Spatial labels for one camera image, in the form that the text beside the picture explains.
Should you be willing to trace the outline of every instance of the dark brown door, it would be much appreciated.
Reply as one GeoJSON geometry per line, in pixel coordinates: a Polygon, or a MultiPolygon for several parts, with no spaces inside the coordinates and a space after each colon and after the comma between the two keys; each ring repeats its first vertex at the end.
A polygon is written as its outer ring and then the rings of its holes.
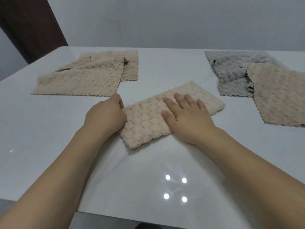
{"type": "Polygon", "coordinates": [[[0,26],[28,63],[68,45],[47,0],[0,0],[0,26]]]}

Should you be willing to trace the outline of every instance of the forearm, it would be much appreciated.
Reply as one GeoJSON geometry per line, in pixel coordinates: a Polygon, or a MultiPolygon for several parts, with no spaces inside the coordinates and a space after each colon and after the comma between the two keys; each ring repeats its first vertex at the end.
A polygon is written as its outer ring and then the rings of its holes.
{"type": "Polygon", "coordinates": [[[211,136],[219,138],[217,143],[198,142],[197,146],[279,223],[278,228],[303,228],[305,185],[239,144],[225,131],[218,130],[215,134],[211,136]]]}
{"type": "Polygon", "coordinates": [[[68,228],[89,167],[105,139],[78,130],[59,157],[1,219],[0,228],[68,228]]]}

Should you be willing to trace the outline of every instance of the microfiber cloth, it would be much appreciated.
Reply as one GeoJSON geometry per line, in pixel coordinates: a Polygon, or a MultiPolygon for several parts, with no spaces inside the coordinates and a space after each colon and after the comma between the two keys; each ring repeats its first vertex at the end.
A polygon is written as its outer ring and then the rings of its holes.
{"type": "Polygon", "coordinates": [[[269,62],[241,65],[254,84],[254,101],[266,123],[305,125],[305,73],[269,62]]]}
{"type": "Polygon", "coordinates": [[[138,65],[138,51],[83,53],[77,61],[39,76],[32,94],[111,96],[120,81],[138,79],[138,65]]]}
{"type": "Polygon", "coordinates": [[[130,105],[124,108],[127,122],[119,131],[130,149],[137,148],[152,139],[171,133],[161,116],[161,111],[169,110],[163,102],[163,98],[167,97],[175,101],[173,95],[176,92],[181,95],[189,94],[194,100],[201,99],[210,115],[222,110],[225,105],[221,100],[193,81],[130,105]]]}
{"type": "Polygon", "coordinates": [[[265,51],[205,51],[206,57],[218,77],[218,90],[222,96],[253,97],[253,83],[246,76],[242,62],[271,62],[286,68],[265,51]]]}

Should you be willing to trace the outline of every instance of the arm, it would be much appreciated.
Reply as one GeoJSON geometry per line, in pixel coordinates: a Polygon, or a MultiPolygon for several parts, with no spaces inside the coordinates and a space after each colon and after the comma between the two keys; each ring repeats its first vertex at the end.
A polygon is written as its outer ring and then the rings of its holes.
{"type": "Polygon", "coordinates": [[[217,128],[204,103],[175,94],[161,114],[182,141],[198,146],[238,187],[245,190],[276,228],[305,228],[305,185],[217,128]]]}
{"type": "Polygon", "coordinates": [[[118,94],[99,102],[67,147],[0,220],[0,229],[68,228],[89,167],[101,145],[126,121],[118,94]]]}

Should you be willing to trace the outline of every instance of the white table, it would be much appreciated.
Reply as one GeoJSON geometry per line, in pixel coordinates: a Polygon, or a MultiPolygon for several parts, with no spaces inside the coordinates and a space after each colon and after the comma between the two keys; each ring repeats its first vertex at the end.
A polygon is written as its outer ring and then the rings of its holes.
{"type": "MultiPolygon", "coordinates": [[[[109,49],[127,48],[61,47],[0,82],[0,198],[18,200],[82,126],[89,108],[107,99],[30,95],[37,76],[83,52],[109,49]]],[[[226,103],[213,116],[217,126],[305,183],[305,128],[264,124],[252,98],[220,96],[204,50],[138,50],[139,80],[122,82],[117,91],[125,106],[193,80],[226,103]]],[[[305,52],[269,53],[305,72],[305,52]]],[[[102,149],[78,211],[189,229],[250,228],[218,169],[173,135],[132,151],[115,135],[102,149]]]]}

